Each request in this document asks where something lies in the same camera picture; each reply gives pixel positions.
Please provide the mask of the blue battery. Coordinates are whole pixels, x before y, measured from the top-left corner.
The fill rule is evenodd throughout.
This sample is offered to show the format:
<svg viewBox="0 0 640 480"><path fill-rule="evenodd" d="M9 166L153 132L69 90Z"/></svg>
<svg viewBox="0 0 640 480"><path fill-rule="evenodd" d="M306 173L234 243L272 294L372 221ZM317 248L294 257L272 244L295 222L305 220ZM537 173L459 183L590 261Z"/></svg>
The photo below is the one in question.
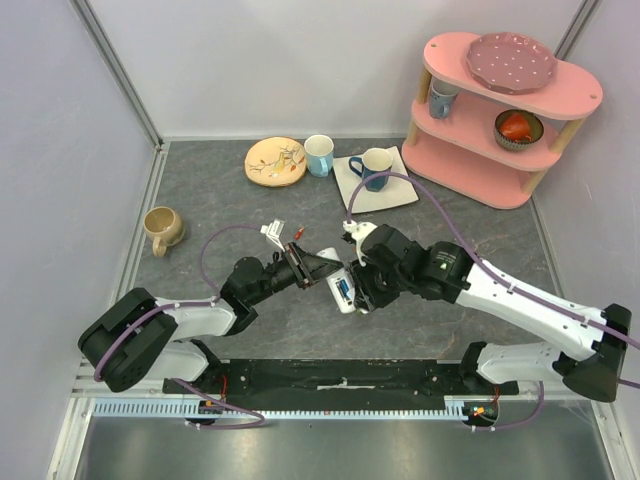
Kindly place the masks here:
<svg viewBox="0 0 640 480"><path fill-rule="evenodd" d="M337 288L339 289L343 298L350 299L350 287L348 282L345 279L341 279L337 283Z"/></svg>

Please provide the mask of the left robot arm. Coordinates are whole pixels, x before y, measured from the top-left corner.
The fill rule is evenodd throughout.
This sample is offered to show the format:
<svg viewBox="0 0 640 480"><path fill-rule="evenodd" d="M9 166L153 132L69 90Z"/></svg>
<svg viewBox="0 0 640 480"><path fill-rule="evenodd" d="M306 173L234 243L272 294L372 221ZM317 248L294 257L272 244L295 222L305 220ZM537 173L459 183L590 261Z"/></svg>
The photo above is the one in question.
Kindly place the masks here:
<svg viewBox="0 0 640 480"><path fill-rule="evenodd" d="M255 257L237 261L216 299L168 300L134 288L81 334L78 348L96 380L114 393L170 377L208 393L220 371L195 340L239 334L256 319L257 304L290 286L307 289L319 282L329 286L342 312L352 311L353 285L336 251L312 254L291 242L267 265Z"/></svg>

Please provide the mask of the white remote control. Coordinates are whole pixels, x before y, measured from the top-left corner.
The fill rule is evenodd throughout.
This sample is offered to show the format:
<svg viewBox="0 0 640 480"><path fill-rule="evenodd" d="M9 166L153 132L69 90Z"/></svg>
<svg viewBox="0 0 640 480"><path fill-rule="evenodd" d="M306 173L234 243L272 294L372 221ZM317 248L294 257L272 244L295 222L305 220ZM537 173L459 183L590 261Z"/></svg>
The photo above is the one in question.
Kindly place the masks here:
<svg viewBox="0 0 640 480"><path fill-rule="evenodd" d="M318 255L325 259L335 260L340 264L341 268L329 275L326 278L326 283L329 286L339 311L342 314L354 313L356 311L354 285L336 249L329 247L319 251Z"/></svg>

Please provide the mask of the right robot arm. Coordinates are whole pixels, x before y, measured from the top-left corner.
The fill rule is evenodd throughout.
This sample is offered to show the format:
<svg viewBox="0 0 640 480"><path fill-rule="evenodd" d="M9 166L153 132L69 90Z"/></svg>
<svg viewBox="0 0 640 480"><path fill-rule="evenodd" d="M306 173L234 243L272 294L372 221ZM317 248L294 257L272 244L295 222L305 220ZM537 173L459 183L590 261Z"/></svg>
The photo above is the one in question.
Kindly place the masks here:
<svg viewBox="0 0 640 480"><path fill-rule="evenodd" d="M383 224L346 221L354 244L350 265L360 308L381 309L401 294L444 301L507 321L538 342L474 342L458 368L458 381L477 394L490 385L560 381L587 399L616 399L628 347L631 312L616 303L604 309L574 303L505 274L461 246L441 241L424 248Z"/></svg>

